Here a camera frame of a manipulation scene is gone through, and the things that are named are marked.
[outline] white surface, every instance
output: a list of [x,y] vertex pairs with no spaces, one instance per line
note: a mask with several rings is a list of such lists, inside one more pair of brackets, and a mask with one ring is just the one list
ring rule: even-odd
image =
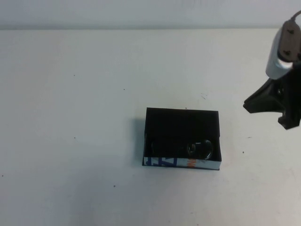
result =
[[300,0],[2,0],[0,29],[278,28],[298,10]]
[[[0,225],[299,226],[301,129],[242,107],[275,33],[1,31]],[[146,107],[219,110],[221,170],[141,166]]]

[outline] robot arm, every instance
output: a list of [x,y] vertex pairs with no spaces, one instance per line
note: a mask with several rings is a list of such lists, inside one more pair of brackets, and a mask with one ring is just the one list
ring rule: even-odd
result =
[[301,119],[301,29],[297,12],[277,32],[271,48],[266,74],[269,79],[245,100],[249,113],[280,112],[278,122],[291,129]]

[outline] white table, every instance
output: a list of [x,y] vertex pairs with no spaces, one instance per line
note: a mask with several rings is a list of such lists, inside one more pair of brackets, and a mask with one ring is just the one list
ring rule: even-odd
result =
[[[301,129],[242,107],[275,33],[0,31],[0,225],[299,226]],[[141,166],[146,107],[218,110],[221,170]]]

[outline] open box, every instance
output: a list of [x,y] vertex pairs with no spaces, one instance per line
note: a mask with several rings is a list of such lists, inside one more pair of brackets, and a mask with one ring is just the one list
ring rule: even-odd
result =
[[143,165],[219,170],[217,111],[147,108]]

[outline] black cable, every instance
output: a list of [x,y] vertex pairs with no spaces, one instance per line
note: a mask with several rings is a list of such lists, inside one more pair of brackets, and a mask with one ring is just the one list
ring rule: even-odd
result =
[[301,10],[292,16],[291,20],[296,20],[297,16],[301,15]]

